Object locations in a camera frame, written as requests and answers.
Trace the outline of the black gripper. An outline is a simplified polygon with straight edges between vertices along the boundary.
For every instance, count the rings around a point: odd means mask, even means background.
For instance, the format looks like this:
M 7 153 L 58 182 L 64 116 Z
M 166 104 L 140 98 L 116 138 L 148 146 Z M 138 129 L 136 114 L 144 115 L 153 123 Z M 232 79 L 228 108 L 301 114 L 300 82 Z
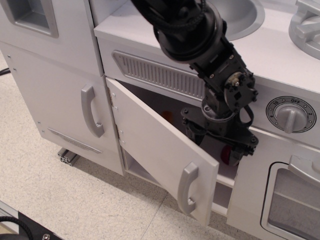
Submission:
M 227 118 L 208 116 L 199 107 L 185 107 L 181 110 L 186 135 L 200 145 L 206 135 L 227 145 L 227 164 L 236 166 L 243 156 L 253 155 L 259 143 L 258 138 L 249 130 L 253 123 L 253 112 L 246 106 L 250 121 L 242 122 L 239 113 Z

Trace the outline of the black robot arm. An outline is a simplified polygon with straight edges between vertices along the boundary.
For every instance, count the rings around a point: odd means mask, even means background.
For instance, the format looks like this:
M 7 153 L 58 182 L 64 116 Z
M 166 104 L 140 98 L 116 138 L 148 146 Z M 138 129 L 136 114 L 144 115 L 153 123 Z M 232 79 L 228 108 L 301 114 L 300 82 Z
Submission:
M 204 0 L 135 0 L 133 5 L 152 25 L 163 53 L 188 64 L 204 81 L 200 108 L 181 111 L 187 136 L 200 144 L 206 135 L 225 143 L 222 161 L 236 166 L 252 155 L 258 138 L 249 127 L 257 99 L 255 78 L 226 38 L 227 23 Z

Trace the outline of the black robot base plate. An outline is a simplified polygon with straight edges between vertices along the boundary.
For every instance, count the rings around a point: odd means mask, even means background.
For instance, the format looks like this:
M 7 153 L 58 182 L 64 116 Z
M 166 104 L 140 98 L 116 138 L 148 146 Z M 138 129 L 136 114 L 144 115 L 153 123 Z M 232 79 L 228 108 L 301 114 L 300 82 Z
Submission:
M 60 236 L 0 201 L 1 240 L 62 240 Z

